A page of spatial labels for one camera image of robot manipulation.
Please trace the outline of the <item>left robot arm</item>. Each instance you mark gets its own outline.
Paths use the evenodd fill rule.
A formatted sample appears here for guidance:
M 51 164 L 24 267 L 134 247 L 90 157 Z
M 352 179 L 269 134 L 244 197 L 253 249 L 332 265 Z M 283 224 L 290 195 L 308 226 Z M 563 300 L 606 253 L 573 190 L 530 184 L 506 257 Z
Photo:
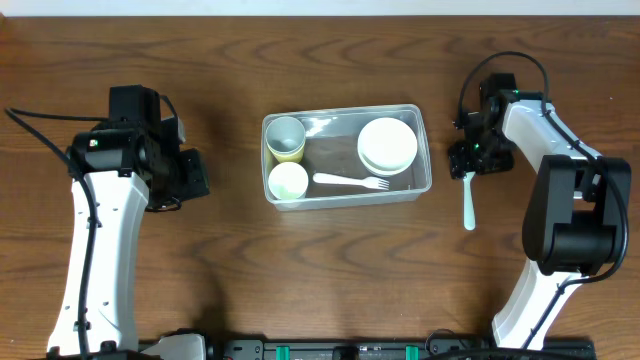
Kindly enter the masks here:
M 113 87 L 107 118 L 67 149 L 74 231 L 49 359 L 140 353 L 134 281 L 143 216 L 177 211 L 209 193 L 199 151 L 181 147 L 186 138 L 178 114 L 161 115 L 169 102 L 142 85 Z

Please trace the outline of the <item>yellow plastic cup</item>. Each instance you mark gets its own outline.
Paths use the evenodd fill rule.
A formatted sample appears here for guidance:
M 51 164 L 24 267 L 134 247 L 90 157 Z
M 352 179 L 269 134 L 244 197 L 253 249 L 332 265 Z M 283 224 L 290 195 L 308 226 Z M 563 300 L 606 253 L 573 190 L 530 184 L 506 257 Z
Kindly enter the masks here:
M 301 145 L 297 146 L 293 150 L 279 151 L 276 148 L 272 147 L 270 144 L 267 144 L 267 148 L 269 149 L 270 153 L 275 157 L 275 159 L 279 163 L 284 163 L 284 162 L 300 163 L 304 156 L 304 146 L 305 144 L 302 143 Z

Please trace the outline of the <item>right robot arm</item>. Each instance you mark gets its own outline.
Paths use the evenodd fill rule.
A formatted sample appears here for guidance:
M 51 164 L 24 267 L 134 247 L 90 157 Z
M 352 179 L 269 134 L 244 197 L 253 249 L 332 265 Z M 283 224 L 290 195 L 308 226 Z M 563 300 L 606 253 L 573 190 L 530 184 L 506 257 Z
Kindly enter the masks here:
M 481 109 L 454 125 L 464 136 L 448 150 L 450 174 L 465 183 L 463 219 L 475 227 L 471 179 L 506 172 L 520 150 L 536 173 L 522 225 L 527 260 L 506 305 L 494 316 L 499 348 L 540 350 L 546 332 L 582 285 L 617 269 L 629 240 L 630 165 L 585 145 L 542 92 L 522 92 L 511 73 L 479 87 Z

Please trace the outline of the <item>white plastic cup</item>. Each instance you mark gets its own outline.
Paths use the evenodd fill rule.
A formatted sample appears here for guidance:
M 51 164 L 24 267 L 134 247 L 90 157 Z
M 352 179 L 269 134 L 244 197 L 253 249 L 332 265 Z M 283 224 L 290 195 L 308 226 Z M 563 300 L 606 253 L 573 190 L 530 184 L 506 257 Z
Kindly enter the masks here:
M 268 189 L 277 200 L 304 198 L 309 186 L 305 168 L 295 162 L 283 162 L 273 168 L 268 176 Z

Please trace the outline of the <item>pink plastic fork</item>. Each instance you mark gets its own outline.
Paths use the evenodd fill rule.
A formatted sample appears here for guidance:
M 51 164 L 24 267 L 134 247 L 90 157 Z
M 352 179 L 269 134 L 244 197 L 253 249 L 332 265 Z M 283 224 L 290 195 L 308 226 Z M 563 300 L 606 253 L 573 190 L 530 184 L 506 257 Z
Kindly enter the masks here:
M 388 190 L 390 187 L 390 183 L 387 180 L 377 177 L 355 179 L 334 174 L 315 173 L 312 176 L 312 180 L 318 184 L 359 186 L 371 190 Z

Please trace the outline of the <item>clear plastic container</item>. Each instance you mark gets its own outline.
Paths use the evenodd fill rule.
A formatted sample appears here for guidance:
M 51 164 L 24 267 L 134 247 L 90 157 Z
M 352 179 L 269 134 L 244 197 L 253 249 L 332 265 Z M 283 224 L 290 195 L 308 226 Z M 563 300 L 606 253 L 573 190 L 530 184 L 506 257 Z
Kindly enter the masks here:
M 267 127 L 282 115 L 272 113 L 262 121 L 261 172 L 265 198 L 279 211 L 378 205 L 416 200 L 432 185 L 432 171 L 426 129 L 420 109 L 413 104 L 306 110 L 288 114 L 306 131 L 301 161 L 308 175 L 317 172 L 362 179 L 371 175 L 357 154 L 357 138 L 369 122 L 396 118 L 416 135 L 417 154 L 408 169 L 387 178 L 390 188 L 373 190 L 358 186 L 317 184 L 310 181 L 305 195 L 280 200 L 268 186 L 268 177 L 278 161 L 267 147 Z

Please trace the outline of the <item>mint green plastic spoon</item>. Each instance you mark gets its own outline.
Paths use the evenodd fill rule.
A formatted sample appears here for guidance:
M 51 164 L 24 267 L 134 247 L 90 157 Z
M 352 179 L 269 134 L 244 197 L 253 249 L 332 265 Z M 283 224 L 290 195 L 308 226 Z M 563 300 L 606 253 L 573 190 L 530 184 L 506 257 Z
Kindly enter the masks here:
M 472 180 L 474 172 L 467 172 L 463 177 L 463 225 L 468 231 L 476 228 L 476 217 L 472 196 Z

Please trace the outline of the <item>white plastic bowl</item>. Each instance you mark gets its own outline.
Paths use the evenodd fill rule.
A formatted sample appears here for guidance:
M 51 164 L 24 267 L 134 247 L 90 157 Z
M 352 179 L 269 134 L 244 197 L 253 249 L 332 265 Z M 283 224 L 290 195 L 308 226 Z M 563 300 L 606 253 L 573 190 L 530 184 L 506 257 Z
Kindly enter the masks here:
M 365 168 L 390 177 L 407 170 L 418 151 L 417 136 L 403 121 L 382 117 L 367 123 L 357 139 L 357 154 Z

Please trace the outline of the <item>grey plastic cup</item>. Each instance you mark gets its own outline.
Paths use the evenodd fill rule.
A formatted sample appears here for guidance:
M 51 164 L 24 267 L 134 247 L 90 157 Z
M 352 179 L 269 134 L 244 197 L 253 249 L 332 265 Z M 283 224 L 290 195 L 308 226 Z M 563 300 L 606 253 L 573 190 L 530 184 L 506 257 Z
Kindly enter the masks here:
M 276 153 L 293 153 L 304 145 L 305 140 L 304 125 L 291 116 L 278 117 L 266 128 L 266 143 Z

